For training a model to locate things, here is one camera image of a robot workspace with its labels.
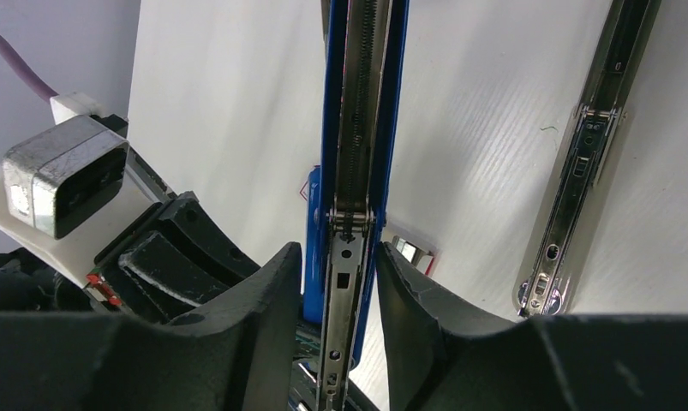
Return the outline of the red white staple box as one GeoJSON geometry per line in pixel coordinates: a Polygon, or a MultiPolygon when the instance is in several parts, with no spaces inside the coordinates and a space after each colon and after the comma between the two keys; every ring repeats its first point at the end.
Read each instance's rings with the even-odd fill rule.
{"type": "MultiPolygon", "coordinates": [[[[317,229],[318,229],[318,200],[320,194],[320,166],[315,165],[310,172],[306,182],[302,185],[299,194],[307,202],[307,222],[306,222],[306,257],[305,268],[310,269],[310,261],[314,258],[317,229]]],[[[432,267],[437,255],[436,246],[422,235],[417,235],[411,229],[405,227],[396,219],[389,219],[384,234],[384,241],[390,241],[395,248],[422,274],[427,277],[432,275],[432,267]]]]}

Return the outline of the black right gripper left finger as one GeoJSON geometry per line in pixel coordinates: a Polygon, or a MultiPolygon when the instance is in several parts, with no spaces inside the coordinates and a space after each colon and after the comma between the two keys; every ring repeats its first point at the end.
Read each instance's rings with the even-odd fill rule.
{"type": "Polygon", "coordinates": [[[120,313],[0,313],[0,410],[284,410],[302,250],[169,325],[120,313]]]}

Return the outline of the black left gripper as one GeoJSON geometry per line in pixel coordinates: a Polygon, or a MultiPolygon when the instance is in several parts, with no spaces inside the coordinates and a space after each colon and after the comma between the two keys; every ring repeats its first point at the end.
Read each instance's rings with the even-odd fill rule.
{"type": "Polygon", "coordinates": [[[0,253],[0,313],[119,312],[165,324],[259,268],[185,192],[149,206],[81,285],[26,249],[0,253]]]}

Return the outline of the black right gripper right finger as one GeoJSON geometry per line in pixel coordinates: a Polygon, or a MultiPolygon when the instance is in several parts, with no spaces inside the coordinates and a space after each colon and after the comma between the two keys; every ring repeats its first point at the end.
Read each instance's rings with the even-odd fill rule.
{"type": "Polygon", "coordinates": [[[688,315],[511,322],[376,251],[393,410],[688,410],[688,315]]]}

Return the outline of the blue stapler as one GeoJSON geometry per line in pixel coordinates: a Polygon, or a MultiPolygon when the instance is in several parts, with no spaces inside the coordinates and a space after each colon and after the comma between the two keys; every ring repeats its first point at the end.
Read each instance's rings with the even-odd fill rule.
{"type": "Polygon", "coordinates": [[[362,354],[386,206],[406,1],[326,1],[320,162],[308,178],[303,317],[320,327],[314,408],[342,410],[362,354]]]}

